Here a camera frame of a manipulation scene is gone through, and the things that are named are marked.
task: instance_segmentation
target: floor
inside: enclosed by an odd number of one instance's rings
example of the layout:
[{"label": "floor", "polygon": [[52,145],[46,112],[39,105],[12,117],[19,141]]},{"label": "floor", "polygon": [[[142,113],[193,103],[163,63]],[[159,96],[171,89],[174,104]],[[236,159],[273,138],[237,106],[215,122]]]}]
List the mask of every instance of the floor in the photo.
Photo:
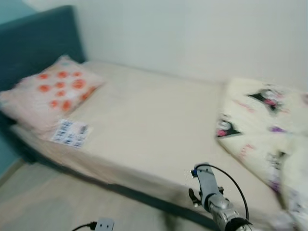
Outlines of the floor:
[{"label": "floor", "polygon": [[114,231],[208,230],[41,164],[0,187],[1,231],[70,231],[98,218],[112,218]]}]

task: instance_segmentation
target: white bed sheet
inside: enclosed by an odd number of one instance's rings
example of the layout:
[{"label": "white bed sheet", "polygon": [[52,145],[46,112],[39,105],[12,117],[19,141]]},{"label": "white bed sheet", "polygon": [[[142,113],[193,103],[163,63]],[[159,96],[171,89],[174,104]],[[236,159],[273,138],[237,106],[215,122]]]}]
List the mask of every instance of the white bed sheet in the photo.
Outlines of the white bed sheet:
[{"label": "white bed sheet", "polygon": [[[109,82],[69,117],[92,127],[81,149],[40,140],[19,125],[13,126],[41,154],[86,176],[190,209],[188,188],[197,192],[199,184],[189,171],[195,164],[210,162],[239,183],[252,221],[262,223],[280,210],[271,189],[215,142],[223,85],[100,62],[85,66]],[[219,172],[215,175],[225,195],[244,215],[232,182]]]}]

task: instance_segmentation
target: white wall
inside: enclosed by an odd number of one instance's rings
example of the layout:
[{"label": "white wall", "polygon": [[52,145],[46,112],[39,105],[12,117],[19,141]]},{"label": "white wall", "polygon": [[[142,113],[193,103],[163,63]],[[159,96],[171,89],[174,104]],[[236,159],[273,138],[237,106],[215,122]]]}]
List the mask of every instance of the white wall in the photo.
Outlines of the white wall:
[{"label": "white wall", "polygon": [[25,0],[77,6],[91,59],[224,81],[306,89],[306,0]]}]

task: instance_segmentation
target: pillow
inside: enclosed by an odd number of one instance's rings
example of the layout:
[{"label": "pillow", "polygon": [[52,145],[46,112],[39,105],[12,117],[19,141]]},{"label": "pillow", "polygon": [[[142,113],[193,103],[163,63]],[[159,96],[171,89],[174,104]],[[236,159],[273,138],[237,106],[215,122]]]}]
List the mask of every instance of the pillow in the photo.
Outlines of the pillow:
[{"label": "pillow", "polygon": [[0,109],[24,127],[44,135],[104,82],[103,77],[61,56],[43,72],[0,92]]}]

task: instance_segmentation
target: blanket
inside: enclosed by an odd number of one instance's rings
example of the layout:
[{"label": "blanket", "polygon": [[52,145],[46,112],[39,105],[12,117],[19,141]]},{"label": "blanket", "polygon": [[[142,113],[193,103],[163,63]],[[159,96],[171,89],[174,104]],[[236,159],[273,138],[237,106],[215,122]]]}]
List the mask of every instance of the blanket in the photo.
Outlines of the blanket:
[{"label": "blanket", "polygon": [[250,79],[232,80],[224,94],[219,144],[280,194],[308,231],[308,95]]}]

